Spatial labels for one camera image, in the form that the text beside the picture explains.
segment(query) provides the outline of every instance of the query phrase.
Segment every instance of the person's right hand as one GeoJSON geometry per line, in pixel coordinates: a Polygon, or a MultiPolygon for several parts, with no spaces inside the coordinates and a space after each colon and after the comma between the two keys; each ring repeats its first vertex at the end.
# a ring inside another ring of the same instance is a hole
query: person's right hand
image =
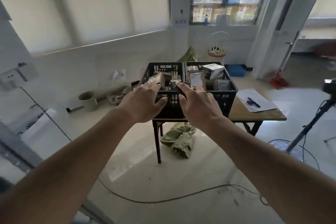
{"type": "Polygon", "coordinates": [[[192,90],[187,84],[177,82],[178,86],[186,95],[179,95],[183,114],[191,125],[205,132],[208,125],[217,121],[225,120],[222,111],[211,93],[206,93],[202,87],[192,90]]]}

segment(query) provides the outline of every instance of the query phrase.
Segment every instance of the power outlet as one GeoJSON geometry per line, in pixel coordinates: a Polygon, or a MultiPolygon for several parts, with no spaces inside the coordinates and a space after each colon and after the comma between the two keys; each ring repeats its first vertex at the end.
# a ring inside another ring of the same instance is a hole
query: power outlet
{"type": "Polygon", "coordinates": [[[16,69],[0,74],[0,82],[6,90],[12,90],[24,84],[24,80],[16,69]]]}

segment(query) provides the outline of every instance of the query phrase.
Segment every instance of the white paper sheet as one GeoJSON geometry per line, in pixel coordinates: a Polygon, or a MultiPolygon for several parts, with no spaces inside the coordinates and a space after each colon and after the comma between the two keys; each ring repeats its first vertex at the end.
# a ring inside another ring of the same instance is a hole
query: white paper sheet
{"type": "Polygon", "coordinates": [[[277,108],[273,102],[268,101],[266,98],[260,95],[255,89],[239,90],[237,92],[237,97],[241,100],[241,102],[246,106],[246,108],[250,112],[261,112],[267,110],[274,110],[277,108]],[[247,101],[249,100],[248,98],[252,99],[260,107],[254,104],[252,105],[248,104],[247,103],[247,101]]]}

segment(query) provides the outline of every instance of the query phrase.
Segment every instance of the sack on floor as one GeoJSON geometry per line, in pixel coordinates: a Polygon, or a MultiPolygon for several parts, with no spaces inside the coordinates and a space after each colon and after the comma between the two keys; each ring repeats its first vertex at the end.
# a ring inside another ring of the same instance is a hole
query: sack on floor
{"type": "Polygon", "coordinates": [[[189,122],[175,124],[160,140],[163,145],[171,148],[173,154],[189,158],[194,144],[196,129],[189,122]]]}

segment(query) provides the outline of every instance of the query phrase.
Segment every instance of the crate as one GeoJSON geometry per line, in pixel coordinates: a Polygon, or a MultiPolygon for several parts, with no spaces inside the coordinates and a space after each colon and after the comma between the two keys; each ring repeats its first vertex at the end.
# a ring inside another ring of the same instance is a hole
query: crate
{"type": "MultiPolygon", "coordinates": [[[[207,61],[186,62],[185,63],[185,81],[186,82],[188,81],[187,66],[198,66],[198,65],[202,66],[202,65],[208,65],[208,64],[213,64],[213,63],[222,65],[220,62],[207,62],[207,61]]],[[[213,97],[219,104],[219,107],[222,110],[223,115],[228,117],[238,89],[236,85],[234,84],[234,82],[231,80],[226,68],[223,71],[222,79],[229,79],[231,81],[230,83],[231,90],[225,90],[225,91],[207,90],[207,92],[210,92],[213,94],[213,97]]]]}
{"type": "MultiPolygon", "coordinates": [[[[157,62],[149,63],[140,85],[147,82],[148,78],[152,77],[154,71],[168,72],[171,75],[180,75],[184,82],[184,66],[182,62],[157,62]]],[[[182,112],[179,100],[179,94],[175,90],[160,90],[157,94],[155,102],[159,99],[167,97],[168,101],[162,111],[155,117],[161,119],[182,119],[184,114],[182,112]]]]}

